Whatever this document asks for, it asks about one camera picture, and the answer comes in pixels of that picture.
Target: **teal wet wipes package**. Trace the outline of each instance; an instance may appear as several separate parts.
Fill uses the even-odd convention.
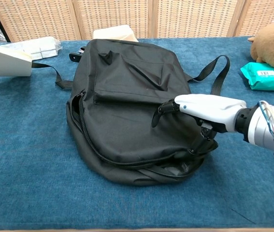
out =
[[[267,63],[250,62],[241,68],[253,90],[274,91],[274,68]]]

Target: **wicker panel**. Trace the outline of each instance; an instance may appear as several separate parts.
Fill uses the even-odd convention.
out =
[[[128,24],[136,38],[146,38],[148,0],[75,0],[76,14],[83,39],[93,31]]]
[[[237,0],[159,0],[157,37],[227,36]]]
[[[274,22],[274,0],[252,0],[238,35],[255,35],[262,27]]]
[[[72,0],[0,0],[0,21],[12,42],[81,39]]]

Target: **blue carpet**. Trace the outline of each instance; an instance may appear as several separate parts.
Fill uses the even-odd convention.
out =
[[[246,37],[144,39],[173,50],[185,72],[197,76],[221,54],[231,59],[222,95],[274,105],[274,92],[251,90],[240,68],[252,61]],[[53,65],[72,80],[77,63],[68,54],[85,41],[62,42]],[[190,83],[210,93],[224,67]],[[127,187],[92,172],[80,159],[66,123],[69,91],[51,68],[31,77],[0,77],[0,230],[90,228],[274,227],[274,157],[240,134],[219,134],[219,148],[186,182]]]

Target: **black backpack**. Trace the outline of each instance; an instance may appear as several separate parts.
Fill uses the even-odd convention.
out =
[[[228,57],[217,57],[192,78],[174,52],[153,44],[99,39],[84,48],[66,110],[87,166],[110,181],[135,186],[178,183],[191,176],[217,142],[207,139],[191,155],[192,143],[201,138],[196,120],[165,114],[152,127],[153,115],[177,95],[190,94],[188,81],[203,80],[223,56],[227,64],[211,92],[219,95]],[[69,85],[60,79],[57,84]]]

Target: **backpack strap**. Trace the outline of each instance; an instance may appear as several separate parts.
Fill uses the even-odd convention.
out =
[[[57,84],[61,89],[71,89],[72,88],[72,81],[63,81],[60,77],[60,74],[58,73],[58,71],[48,65],[48,64],[40,64],[40,63],[35,63],[35,62],[32,62],[31,63],[31,67],[32,68],[35,68],[35,69],[39,69],[39,68],[53,68],[55,71],[56,71],[56,81],[55,81],[55,84]]]
[[[200,72],[200,74],[197,77],[190,78],[190,80],[196,80],[196,81],[204,80],[214,70],[216,63],[220,57],[225,57],[227,60],[227,63],[225,65],[225,67],[223,68],[223,70],[216,77],[216,79],[212,85],[211,94],[213,94],[213,95],[220,95],[220,92],[221,92],[221,89],[223,86],[223,82],[224,82],[225,77],[227,76],[227,73],[230,68],[230,60],[229,60],[228,56],[226,56],[226,55],[218,56],[216,59],[211,61],[207,66],[205,66],[204,69]]]

